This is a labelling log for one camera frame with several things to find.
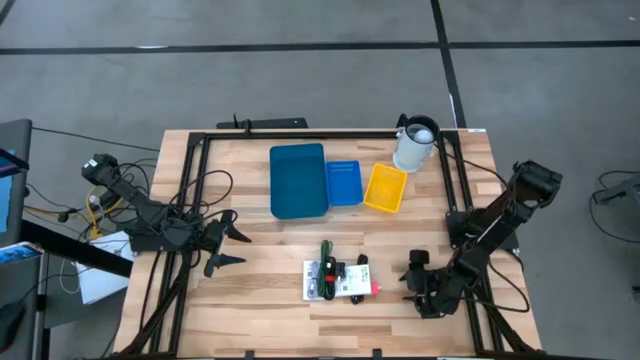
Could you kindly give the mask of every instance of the small component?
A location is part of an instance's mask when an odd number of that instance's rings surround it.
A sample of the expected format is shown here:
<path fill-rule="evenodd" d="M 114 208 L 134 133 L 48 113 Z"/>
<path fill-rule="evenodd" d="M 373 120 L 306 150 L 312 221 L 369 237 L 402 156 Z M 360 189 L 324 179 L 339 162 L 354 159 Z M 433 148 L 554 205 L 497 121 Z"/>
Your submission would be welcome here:
<path fill-rule="evenodd" d="M 336 276 L 343 279 L 347 276 L 347 270 L 344 263 L 336 263 Z"/>

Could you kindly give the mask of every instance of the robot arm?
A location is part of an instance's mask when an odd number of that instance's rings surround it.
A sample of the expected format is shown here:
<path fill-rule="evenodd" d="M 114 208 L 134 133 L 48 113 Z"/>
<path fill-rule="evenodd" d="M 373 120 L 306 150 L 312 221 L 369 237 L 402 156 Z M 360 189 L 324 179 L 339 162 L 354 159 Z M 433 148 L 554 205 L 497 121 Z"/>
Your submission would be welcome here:
<path fill-rule="evenodd" d="M 478 284 L 490 255 L 520 224 L 527 222 L 535 210 L 553 201 L 561 181 L 562 175 L 533 161 L 514 165 L 508 189 L 487 208 L 469 212 L 451 228 L 451 236 L 464 240 L 447 266 L 426 270 L 428 254 L 422 250 L 411 251 L 409 270 L 400 280 L 406 280 L 415 295 L 405 299 L 414 302 L 422 318 L 453 314 L 463 290 L 474 289 Z M 481 291 L 474 292 L 478 300 L 488 302 Z M 486 308 L 492 318 L 497 318 L 496 323 L 508 326 L 500 319 L 499 311 Z"/>

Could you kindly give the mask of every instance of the yellow plastic bin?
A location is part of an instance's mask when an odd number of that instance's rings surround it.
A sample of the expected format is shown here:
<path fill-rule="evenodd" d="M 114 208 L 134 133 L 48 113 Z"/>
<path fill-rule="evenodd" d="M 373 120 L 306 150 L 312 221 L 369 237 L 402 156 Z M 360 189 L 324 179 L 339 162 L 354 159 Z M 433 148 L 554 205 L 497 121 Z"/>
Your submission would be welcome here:
<path fill-rule="evenodd" d="M 373 165 L 364 203 L 376 210 L 397 213 L 402 202 L 407 172 L 385 166 Z"/>

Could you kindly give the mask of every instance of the concrete floor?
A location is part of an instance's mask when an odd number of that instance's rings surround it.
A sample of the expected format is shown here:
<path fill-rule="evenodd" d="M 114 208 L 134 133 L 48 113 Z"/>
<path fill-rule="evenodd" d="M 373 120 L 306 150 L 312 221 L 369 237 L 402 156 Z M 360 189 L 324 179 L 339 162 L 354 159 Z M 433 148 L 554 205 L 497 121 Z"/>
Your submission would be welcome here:
<path fill-rule="evenodd" d="M 640 39 L 633 0 L 441 6 L 450 41 Z M 0 26 L 0 48 L 436 40 L 426 0 L 17 0 Z M 531 158 L 565 176 L 554 204 L 518 231 L 544 349 L 637 358 L 640 304 L 630 286 L 640 284 L 640 246 L 599 233 L 587 205 L 600 173 L 638 170 L 640 49 L 453 50 L 452 57 L 467 125 L 488 129 L 499 171 L 508 176 L 512 163 Z M 156 148 L 165 129 L 212 128 L 233 113 L 304 116 L 315 128 L 393 126 L 401 112 L 454 124 L 435 49 L 5 55 L 0 79 L 1 121 L 27 117 Z M 36 132 L 29 182 L 79 206 L 90 188 L 80 166 L 99 152 L 122 161 L 154 155 Z M 27 203 L 47 207 L 37 197 Z M 640 239 L 638 209 L 624 200 L 596 211 L 607 229 Z M 54 259 L 51 271 L 59 266 Z M 123 294 L 82 307 L 54 286 L 52 299 L 50 324 L 75 321 L 54 328 L 51 358 L 100 355 Z"/>

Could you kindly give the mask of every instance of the blue plastic tray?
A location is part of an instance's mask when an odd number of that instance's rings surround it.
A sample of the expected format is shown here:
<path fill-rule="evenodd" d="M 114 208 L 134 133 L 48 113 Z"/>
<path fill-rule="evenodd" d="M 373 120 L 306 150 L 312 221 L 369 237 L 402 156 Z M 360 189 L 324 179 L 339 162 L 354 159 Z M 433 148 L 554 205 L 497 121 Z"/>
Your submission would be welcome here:
<path fill-rule="evenodd" d="M 357 161 L 327 162 L 327 193 L 331 205 L 356 205 L 362 202 L 362 176 Z"/>
<path fill-rule="evenodd" d="M 273 216 L 297 219 L 327 213 L 329 201 L 321 144 L 274 146 L 269 161 Z"/>

